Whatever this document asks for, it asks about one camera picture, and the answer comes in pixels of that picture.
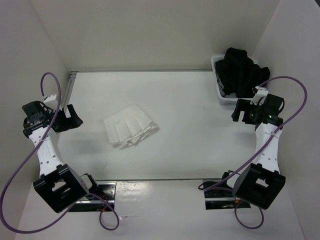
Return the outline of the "white pleated skirt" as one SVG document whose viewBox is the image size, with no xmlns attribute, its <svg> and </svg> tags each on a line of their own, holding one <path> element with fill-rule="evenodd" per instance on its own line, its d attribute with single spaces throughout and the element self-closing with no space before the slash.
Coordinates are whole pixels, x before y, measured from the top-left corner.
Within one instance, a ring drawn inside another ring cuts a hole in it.
<svg viewBox="0 0 320 240">
<path fill-rule="evenodd" d="M 120 150 L 135 146 L 153 135 L 159 126 L 136 104 L 103 119 L 108 141 Z"/>
</svg>

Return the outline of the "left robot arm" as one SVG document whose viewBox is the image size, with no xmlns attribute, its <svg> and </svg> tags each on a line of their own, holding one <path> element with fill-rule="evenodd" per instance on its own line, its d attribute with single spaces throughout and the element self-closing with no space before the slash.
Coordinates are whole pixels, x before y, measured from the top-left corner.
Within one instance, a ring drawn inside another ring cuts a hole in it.
<svg viewBox="0 0 320 240">
<path fill-rule="evenodd" d="M 39 179 L 33 182 L 34 190 L 56 213 L 62 212 L 83 197 L 93 200 L 98 197 L 100 188 L 92 182 L 85 183 L 70 166 L 63 162 L 58 147 L 57 134 L 75 129 L 83 124 L 74 107 L 57 112 L 43 102 L 33 101 L 22 107 L 26 114 L 23 122 L 24 135 L 32 140 L 39 160 Z"/>
</svg>

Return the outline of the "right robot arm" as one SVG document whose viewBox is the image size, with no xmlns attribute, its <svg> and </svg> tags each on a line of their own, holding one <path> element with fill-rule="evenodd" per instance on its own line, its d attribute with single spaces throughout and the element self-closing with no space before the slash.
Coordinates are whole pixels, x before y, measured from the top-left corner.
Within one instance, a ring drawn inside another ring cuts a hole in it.
<svg viewBox="0 0 320 240">
<path fill-rule="evenodd" d="M 268 93 L 259 96 L 256 103 L 239 99 L 231 117 L 237 122 L 244 112 L 242 122 L 255 126 L 257 156 L 234 182 L 226 179 L 219 184 L 219 192 L 229 197 L 234 195 L 263 210 L 269 208 L 286 178 L 280 174 L 278 145 L 282 130 L 276 131 L 284 121 L 278 117 L 283 109 L 284 99 Z"/>
</svg>

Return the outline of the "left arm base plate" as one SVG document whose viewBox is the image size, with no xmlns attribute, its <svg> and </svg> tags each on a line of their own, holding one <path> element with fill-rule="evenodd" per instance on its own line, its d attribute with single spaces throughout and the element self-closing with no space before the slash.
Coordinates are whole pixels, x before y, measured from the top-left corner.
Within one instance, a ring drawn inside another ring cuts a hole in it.
<svg viewBox="0 0 320 240">
<path fill-rule="evenodd" d="M 116 182 L 111 181 L 98 181 L 98 193 L 100 198 L 107 201 L 112 208 L 115 207 L 116 197 Z M 100 212 L 105 205 L 96 197 L 83 197 L 78 200 L 69 212 L 71 213 L 85 213 L 85 212 Z"/>
</svg>

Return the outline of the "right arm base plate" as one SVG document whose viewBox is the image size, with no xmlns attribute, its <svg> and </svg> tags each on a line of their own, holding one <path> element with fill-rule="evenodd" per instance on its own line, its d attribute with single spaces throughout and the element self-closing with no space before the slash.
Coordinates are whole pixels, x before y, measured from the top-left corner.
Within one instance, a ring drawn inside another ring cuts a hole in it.
<svg viewBox="0 0 320 240">
<path fill-rule="evenodd" d="M 205 188 L 208 188 L 216 184 L 219 180 L 209 180 L 205 179 L 198 186 L 198 189 L 204 191 Z M 241 202 L 240 199 L 235 198 L 232 195 L 231 190 L 223 189 L 212 189 L 204 192 L 204 202 L 206 210 L 224 210 L 224 209 L 234 209 L 238 203 Z M 238 208 L 249 209 L 251 205 L 249 203 L 243 202 L 239 205 Z"/>
</svg>

